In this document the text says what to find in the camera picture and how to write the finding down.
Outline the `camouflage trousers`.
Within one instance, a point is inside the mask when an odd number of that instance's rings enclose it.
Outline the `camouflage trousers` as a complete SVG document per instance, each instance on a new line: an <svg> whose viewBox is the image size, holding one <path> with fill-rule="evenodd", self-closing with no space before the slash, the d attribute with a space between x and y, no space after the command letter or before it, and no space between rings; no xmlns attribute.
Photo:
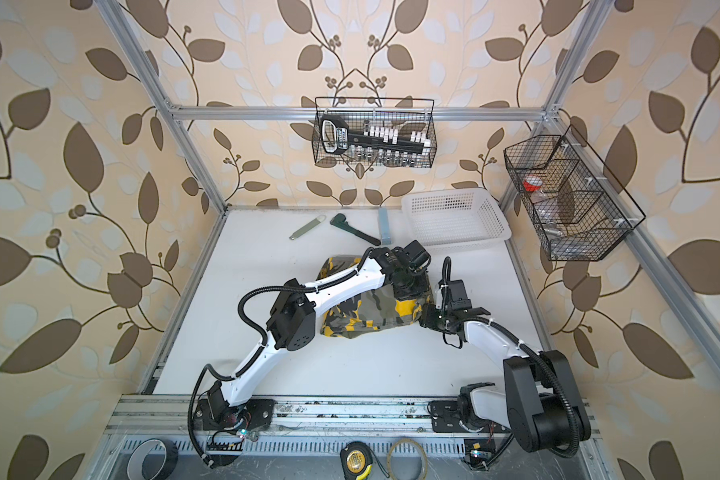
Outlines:
<svg viewBox="0 0 720 480"><path fill-rule="evenodd" d="M362 335L406 327L418 322L422 307L433 304L429 298L397 301L394 298L392 279L395 275L416 275L428 272L410 272L396 269L381 276L381 284L354 294L332 306L322 316L319 333L325 337L355 339Z"/></svg>

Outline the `white plastic basket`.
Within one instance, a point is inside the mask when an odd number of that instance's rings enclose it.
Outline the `white plastic basket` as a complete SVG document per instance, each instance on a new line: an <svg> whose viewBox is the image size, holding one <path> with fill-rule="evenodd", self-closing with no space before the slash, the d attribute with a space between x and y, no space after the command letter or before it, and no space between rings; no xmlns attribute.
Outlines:
<svg viewBox="0 0 720 480"><path fill-rule="evenodd" d="M428 249L481 249L512 236L498 202L481 188L409 194L402 212L413 238Z"/></svg>

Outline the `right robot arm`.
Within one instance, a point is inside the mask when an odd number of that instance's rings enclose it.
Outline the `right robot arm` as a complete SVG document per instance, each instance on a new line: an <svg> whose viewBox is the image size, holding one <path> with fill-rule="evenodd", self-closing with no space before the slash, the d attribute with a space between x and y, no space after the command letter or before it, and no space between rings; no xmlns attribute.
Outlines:
<svg viewBox="0 0 720 480"><path fill-rule="evenodd" d="M591 436L583 400L570 364L560 351L537 351L485 308L467 297L461 280L452 277L446 257L438 283L439 305L425 309L420 324L456 337L457 349L469 344L502 368L503 383L473 383L460 389L456 400L459 426L480 432L493 424L509 429L523 450L548 450L572 458Z"/></svg>

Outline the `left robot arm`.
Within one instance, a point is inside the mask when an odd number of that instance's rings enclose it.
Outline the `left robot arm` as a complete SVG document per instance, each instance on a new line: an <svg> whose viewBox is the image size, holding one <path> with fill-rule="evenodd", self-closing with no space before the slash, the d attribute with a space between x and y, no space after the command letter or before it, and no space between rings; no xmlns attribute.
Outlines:
<svg viewBox="0 0 720 480"><path fill-rule="evenodd" d="M392 249L370 247L357 263L323 279L307 283L291 279L243 295L238 316L260 335L260 341L232 375L222 375L210 364L203 367L188 403L187 429L195 428L201 400L207 405L201 417L213 429L234 429L245 417L243 406L285 354L306 347L315 338L320 317L346 300L386 285L398 301L417 298L429 289L430 263L431 255L417 241ZM245 306L266 293L275 293L277 298L266 325L261 326L246 314Z"/></svg>

